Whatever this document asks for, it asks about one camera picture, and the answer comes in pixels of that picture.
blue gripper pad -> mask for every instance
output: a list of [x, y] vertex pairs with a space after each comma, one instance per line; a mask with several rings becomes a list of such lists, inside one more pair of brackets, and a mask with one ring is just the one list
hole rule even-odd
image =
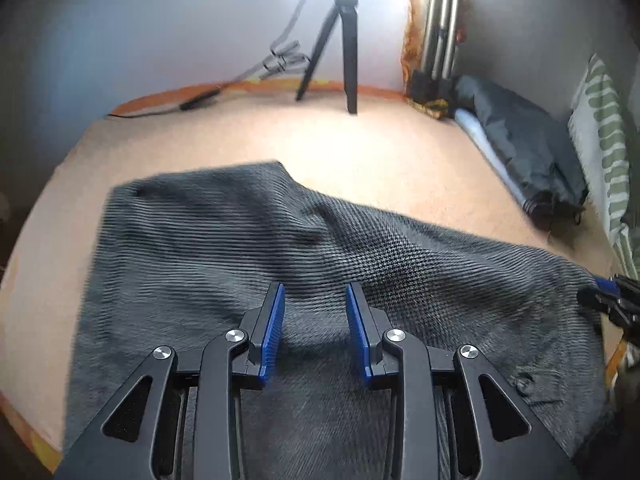
[[267, 330], [264, 332], [264, 340], [262, 342], [262, 362], [260, 363], [260, 371], [258, 372], [258, 380], [264, 386], [269, 379], [269, 375], [276, 362], [276, 354], [278, 353], [278, 345], [282, 336], [282, 320], [284, 319], [284, 285], [278, 286], [276, 297], [273, 300], [271, 315], [267, 324]]
[[598, 288], [604, 292], [605, 294], [610, 294], [612, 296], [620, 296], [620, 289], [616, 285], [616, 283], [611, 280], [606, 280], [605, 278], [599, 278], [594, 276], [596, 280], [596, 285]]
[[349, 332], [351, 332], [351, 346], [356, 367], [365, 386], [371, 384], [371, 361], [369, 358], [369, 343], [364, 332], [360, 309], [353, 295], [351, 285], [347, 285], [346, 291], [347, 320], [349, 321]]

black tripod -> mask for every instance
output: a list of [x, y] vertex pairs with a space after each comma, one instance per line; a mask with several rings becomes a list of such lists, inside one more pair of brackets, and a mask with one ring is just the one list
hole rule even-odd
[[324, 19], [318, 40], [306, 67], [305, 75], [298, 88], [296, 101], [305, 95], [306, 88], [314, 74], [316, 65], [334, 25], [340, 15], [342, 19], [342, 62], [344, 63], [344, 92], [347, 94], [347, 110], [350, 114], [358, 113], [358, 0], [335, 0], [334, 6]]

black bag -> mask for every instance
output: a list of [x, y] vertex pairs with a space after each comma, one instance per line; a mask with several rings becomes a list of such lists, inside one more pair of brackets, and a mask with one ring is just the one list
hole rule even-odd
[[478, 118], [495, 155], [524, 197], [520, 205], [539, 228], [575, 218], [588, 188], [565, 126], [515, 92], [476, 76], [455, 84], [456, 106]]

tripod leg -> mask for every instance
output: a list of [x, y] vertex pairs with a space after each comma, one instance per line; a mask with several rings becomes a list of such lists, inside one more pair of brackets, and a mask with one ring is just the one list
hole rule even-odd
[[442, 78], [450, 79], [453, 69], [453, 55], [456, 50], [456, 32], [458, 30], [458, 7], [460, 0], [451, 0], [451, 16], [449, 18], [449, 35], [444, 51], [444, 64], [442, 66]]
[[422, 44], [422, 57], [420, 58], [420, 70], [424, 73], [431, 72], [433, 67], [433, 46], [436, 41], [436, 20], [440, 10], [441, 0], [429, 0], [427, 6], [427, 20], [424, 25], [424, 43]]
[[344, 92], [347, 94], [347, 110], [358, 113], [358, 13], [355, 7], [343, 7], [342, 62], [344, 64]]
[[316, 65], [320, 60], [320, 56], [322, 56], [322, 51], [324, 50], [324, 46], [326, 42], [329, 40], [329, 36], [331, 35], [332, 30], [334, 30], [335, 20], [338, 19], [339, 9], [337, 6], [333, 6], [332, 9], [327, 14], [324, 19], [324, 23], [322, 24], [322, 29], [320, 30], [320, 34], [318, 34], [318, 39], [316, 40], [316, 44], [314, 45], [314, 50], [311, 53], [311, 59], [309, 60], [309, 65], [306, 67], [305, 75], [300, 82], [300, 86], [298, 87], [298, 94], [296, 94], [296, 101], [300, 101], [305, 95], [306, 88], [309, 86], [309, 82], [313, 77], [314, 70], [316, 69]]
[[436, 43], [436, 55], [433, 60], [433, 70], [431, 79], [438, 81], [442, 78], [442, 61], [447, 41], [447, 31], [449, 30], [449, 11], [451, 10], [451, 0], [442, 0], [440, 7], [440, 28], [438, 30], [438, 42]]

beige carpet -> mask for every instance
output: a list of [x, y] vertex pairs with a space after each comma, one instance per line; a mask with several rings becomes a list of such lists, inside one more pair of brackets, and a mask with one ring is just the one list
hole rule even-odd
[[397, 100], [363, 96], [350, 116], [340, 93], [302, 103], [290, 93], [236, 93], [206, 110], [101, 120], [47, 184], [0, 292], [0, 392], [55, 449], [82, 288], [111, 187], [270, 159], [330, 195], [545, 248], [599, 275], [614, 268], [593, 208], [579, 226], [558, 226], [551, 237], [536, 231], [462, 130]]

